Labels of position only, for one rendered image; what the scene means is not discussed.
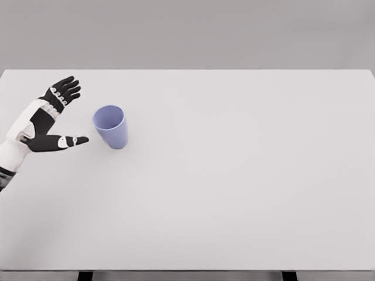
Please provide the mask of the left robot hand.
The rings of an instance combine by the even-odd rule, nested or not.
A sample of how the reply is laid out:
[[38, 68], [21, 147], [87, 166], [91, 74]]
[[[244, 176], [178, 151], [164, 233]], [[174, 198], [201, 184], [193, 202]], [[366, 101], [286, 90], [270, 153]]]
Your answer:
[[49, 134], [65, 108], [80, 97], [79, 84], [70, 76], [51, 85], [20, 114], [6, 133], [6, 140], [31, 152], [56, 152], [89, 142], [86, 136]]

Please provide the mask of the lavender plastic cup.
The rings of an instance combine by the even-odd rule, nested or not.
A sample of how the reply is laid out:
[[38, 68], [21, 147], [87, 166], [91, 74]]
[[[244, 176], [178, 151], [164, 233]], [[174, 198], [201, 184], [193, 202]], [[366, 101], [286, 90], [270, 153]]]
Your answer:
[[116, 105], [96, 110], [93, 125], [103, 141], [112, 149], [122, 149], [128, 143], [128, 125], [125, 112]]

